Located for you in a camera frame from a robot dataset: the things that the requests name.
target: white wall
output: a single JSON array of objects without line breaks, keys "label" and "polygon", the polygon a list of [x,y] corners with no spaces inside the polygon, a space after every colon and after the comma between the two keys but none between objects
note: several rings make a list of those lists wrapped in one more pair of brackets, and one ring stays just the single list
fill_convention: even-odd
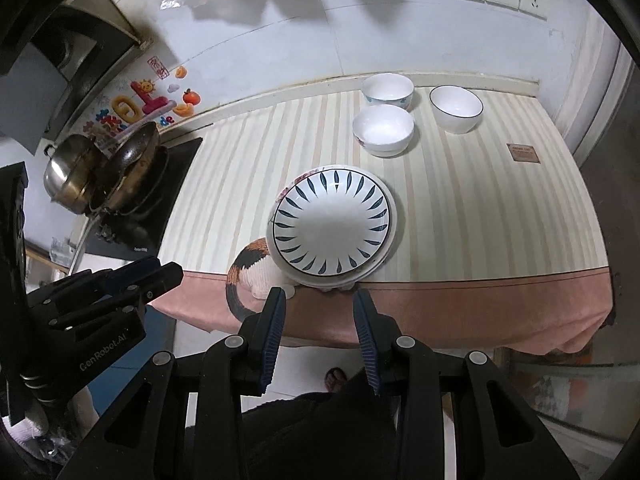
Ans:
[{"label": "white wall", "polygon": [[48,252],[52,237],[63,240],[71,234],[76,215],[52,203],[44,189],[42,177],[49,161],[42,152],[46,144],[42,140],[36,155],[31,155],[17,141],[1,137],[0,167],[26,164],[29,187],[24,191],[24,237]]},{"label": "white wall", "polygon": [[114,1],[161,40],[123,76],[152,77],[154,54],[169,69],[183,64],[203,98],[199,112],[319,78],[444,70],[540,80],[553,116],[589,9],[550,0],[545,21],[466,0],[215,0],[162,11],[160,0]]}]

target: tiled wall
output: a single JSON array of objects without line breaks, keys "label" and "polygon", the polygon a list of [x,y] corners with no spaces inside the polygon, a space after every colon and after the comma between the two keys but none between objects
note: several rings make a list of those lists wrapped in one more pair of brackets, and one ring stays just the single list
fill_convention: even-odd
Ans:
[{"label": "tiled wall", "polygon": [[[183,91],[194,89],[202,98],[196,113],[319,78],[405,70],[540,80],[540,102],[553,116],[588,10],[585,0],[550,0],[545,21],[465,0],[215,0],[193,10],[159,10],[160,0],[114,1],[156,42],[84,121],[108,110],[119,92],[132,94],[131,81],[157,79],[146,63],[152,56],[171,75],[156,82],[151,96],[180,103]],[[184,80],[174,77],[180,65]],[[180,89],[168,94],[170,84]]]}]

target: foot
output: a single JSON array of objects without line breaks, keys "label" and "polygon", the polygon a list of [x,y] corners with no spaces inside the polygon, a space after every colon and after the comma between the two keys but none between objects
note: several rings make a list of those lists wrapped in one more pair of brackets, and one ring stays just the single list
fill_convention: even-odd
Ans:
[{"label": "foot", "polygon": [[346,382],[347,374],[341,368],[331,368],[324,376],[324,387],[331,394],[339,392]]}]

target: stack of plates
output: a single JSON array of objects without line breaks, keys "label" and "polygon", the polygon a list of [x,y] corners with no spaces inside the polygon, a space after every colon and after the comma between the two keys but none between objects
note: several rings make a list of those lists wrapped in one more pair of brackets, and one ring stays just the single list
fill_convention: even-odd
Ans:
[{"label": "stack of plates", "polygon": [[388,187],[352,166],[323,166],[279,195],[267,226],[273,261],[292,280],[348,288],[388,255],[398,212]]}]

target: stove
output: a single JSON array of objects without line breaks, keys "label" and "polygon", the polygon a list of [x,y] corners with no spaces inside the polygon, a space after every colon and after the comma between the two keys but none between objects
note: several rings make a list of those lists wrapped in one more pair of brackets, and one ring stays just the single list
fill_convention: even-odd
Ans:
[{"label": "stove", "polygon": [[137,195],[117,214],[105,216],[89,236],[88,254],[134,261],[157,256],[180,188],[202,139],[158,148]]}]

